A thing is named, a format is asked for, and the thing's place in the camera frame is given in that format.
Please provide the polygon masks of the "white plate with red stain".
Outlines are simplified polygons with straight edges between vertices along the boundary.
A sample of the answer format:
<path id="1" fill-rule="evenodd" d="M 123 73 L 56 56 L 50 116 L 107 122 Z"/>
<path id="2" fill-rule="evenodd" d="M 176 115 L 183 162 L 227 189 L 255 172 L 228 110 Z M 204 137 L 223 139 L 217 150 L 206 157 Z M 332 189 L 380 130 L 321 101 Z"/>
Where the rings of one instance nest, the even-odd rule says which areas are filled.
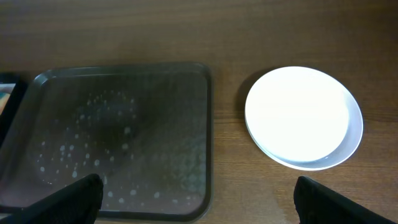
<path id="1" fill-rule="evenodd" d="M 345 88 L 318 70 L 278 68 L 251 87 L 245 119 L 261 149 L 279 159 L 315 161 L 333 152 L 346 136 Z"/>

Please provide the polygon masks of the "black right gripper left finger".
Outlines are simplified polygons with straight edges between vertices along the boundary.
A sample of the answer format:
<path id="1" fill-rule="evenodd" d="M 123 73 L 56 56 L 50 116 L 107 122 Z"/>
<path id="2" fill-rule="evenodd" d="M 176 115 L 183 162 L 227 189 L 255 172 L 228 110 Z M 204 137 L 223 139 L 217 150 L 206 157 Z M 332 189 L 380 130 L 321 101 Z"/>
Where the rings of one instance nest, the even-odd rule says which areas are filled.
<path id="1" fill-rule="evenodd" d="M 102 200 L 103 182 L 90 174 L 1 219 L 1 224 L 94 224 Z"/>

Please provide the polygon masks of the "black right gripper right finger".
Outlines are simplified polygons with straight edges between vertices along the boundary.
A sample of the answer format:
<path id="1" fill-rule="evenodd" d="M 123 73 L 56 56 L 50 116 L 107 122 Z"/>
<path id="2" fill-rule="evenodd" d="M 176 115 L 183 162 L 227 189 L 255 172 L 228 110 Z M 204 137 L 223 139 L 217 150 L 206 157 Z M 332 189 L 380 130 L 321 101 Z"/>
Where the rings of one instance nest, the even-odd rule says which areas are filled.
<path id="1" fill-rule="evenodd" d="M 300 224 L 394 224 L 307 176 L 297 179 L 294 204 Z"/>

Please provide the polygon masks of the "pale green plate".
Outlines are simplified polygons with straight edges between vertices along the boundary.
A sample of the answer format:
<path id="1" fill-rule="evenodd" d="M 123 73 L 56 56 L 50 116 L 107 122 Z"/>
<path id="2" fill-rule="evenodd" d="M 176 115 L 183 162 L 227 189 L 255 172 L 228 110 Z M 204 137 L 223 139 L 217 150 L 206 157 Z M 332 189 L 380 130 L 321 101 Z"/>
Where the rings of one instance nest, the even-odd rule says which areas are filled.
<path id="1" fill-rule="evenodd" d="M 346 90 L 341 97 L 345 116 L 336 125 L 283 118 L 267 126 L 261 120 L 265 113 L 254 109 L 250 100 L 247 97 L 245 105 L 248 132 L 264 154 L 283 166 L 306 171 L 329 169 L 350 158 L 360 145 L 363 116 Z"/>

